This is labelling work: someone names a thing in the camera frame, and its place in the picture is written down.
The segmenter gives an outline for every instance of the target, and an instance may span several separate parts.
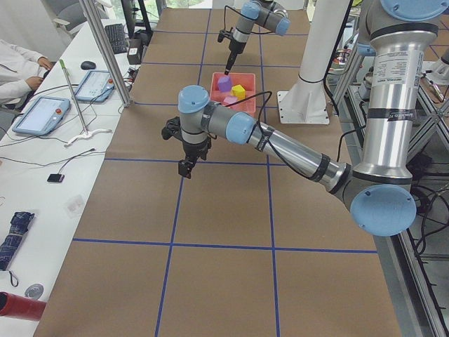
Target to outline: blue joint cap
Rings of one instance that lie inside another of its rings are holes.
[[[376,51],[369,44],[357,44],[357,53],[362,56],[376,56]]]
[[[410,22],[433,19],[449,7],[448,0],[380,0],[380,3],[393,18]]]
[[[416,204],[402,187],[374,185],[356,195],[350,211],[361,229],[372,235],[390,237],[412,225]]]
[[[289,27],[290,27],[290,20],[287,18],[282,18],[276,27],[276,34],[281,36],[285,35]]]
[[[247,18],[256,20],[259,17],[260,5],[257,2],[245,2],[240,10],[240,13]]]
[[[250,139],[255,119],[245,112],[237,112],[226,126],[226,139],[231,143],[245,144]]]
[[[177,96],[177,109],[191,114],[203,109],[209,103],[209,94],[202,86],[186,86]]]

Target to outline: robotic arm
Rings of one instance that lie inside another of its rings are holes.
[[[246,2],[240,14],[241,17],[234,31],[232,31],[232,28],[229,31],[222,29],[218,34],[218,42],[222,42],[224,38],[230,40],[229,49],[231,53],[224,71],[226,75],[229,74],[236,62],[237,55],[242,54],[244,51],[254,24],[281,36],[290,27],[287,11],[273,0],[252,0]]]
[[[359,227],[373,235],[391,236],[410,227],[416,206],[409,193],[412,175],[406,168],[408,143],[415,118],[415,104],[425,48],[436,38],[438,27],[430,22],[446,7],[435,9],[438,1],[415,1],[418,18],[405,11],[397,18],[398,3],[407,0],[367,1],[365,25],[375,58],[370,109],[362,162],[352,168],[333,161],[256,121],[209,101],[200,86],[181,90],[180,117],[168,121],[164,139],[182,141],[186,158],[180,161],[180,174],[190,178],[198,158],[206,159],[210,134],[278,157],[301,176],[322,184],[344,203]]]

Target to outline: label sticker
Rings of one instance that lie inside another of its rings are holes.
[[[375,59],[373,86],[405,84],[420,85],[423,52],[397,51],[378,55]]]

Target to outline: hand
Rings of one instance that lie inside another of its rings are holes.
[[[43,81],[42,77],[33,76],[25,80],[31,90],[36,91]]]
[[[53,63],[48,58],[43,56],[37,60],[37,63],[47,70],[51,70],[51,68],[53,68]]]

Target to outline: toy block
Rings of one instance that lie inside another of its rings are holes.
[[[237,102],[237,100],[239,100],[239,99],[236,96],[226,96],[226,98],[223,100],[223,105],[226,106],[226,105],[235,103],[235,102]],[[237,106],[237,104],[232,105],[230,108],[235,110],[236,106]]]
[[[236,96],[239,100],[245,98],[245,88],[240,84],[232,87],[232,95]]]
[[[229,76],[223,76],[218,79],[218,90],[222,93],[228,93],[232,89],[232,80]]]

